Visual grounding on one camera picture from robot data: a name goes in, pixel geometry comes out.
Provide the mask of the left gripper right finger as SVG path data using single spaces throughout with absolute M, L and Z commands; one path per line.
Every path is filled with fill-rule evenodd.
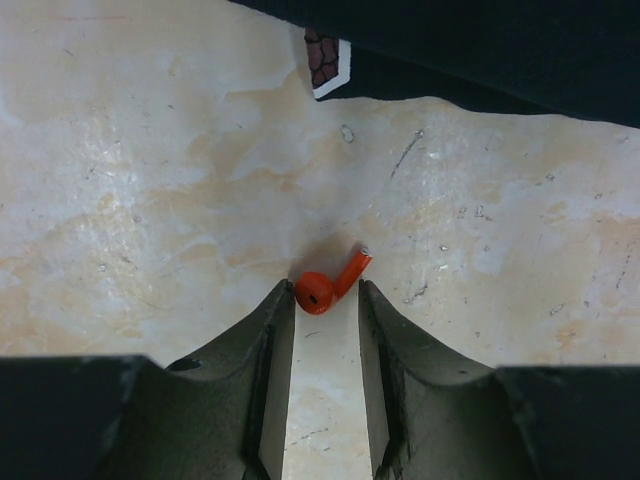
M 635 479 L 635 365 L 490 368 L 358 292 L 360 356 L 377 479 Z

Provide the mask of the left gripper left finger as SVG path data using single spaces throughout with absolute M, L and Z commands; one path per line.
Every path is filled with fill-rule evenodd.
M 5 479 L 278 479 L 295 299 L 280 281 L 244 319 L 161 367 L 143 355 L 5 357 Z

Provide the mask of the orange earbud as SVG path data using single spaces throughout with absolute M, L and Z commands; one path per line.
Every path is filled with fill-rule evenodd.
M 298 305 L 309 315 L 326 313 L 346 296 L 372 260 L 369 250 L 360 247 L 335 280 L 322 272 L 304 272 L 294 285 Z

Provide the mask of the dark navy folded cloth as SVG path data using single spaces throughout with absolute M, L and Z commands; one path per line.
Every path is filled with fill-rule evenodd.
M 254 1 L 301 27 L 319 100 L 639 124 L 635 1 Z

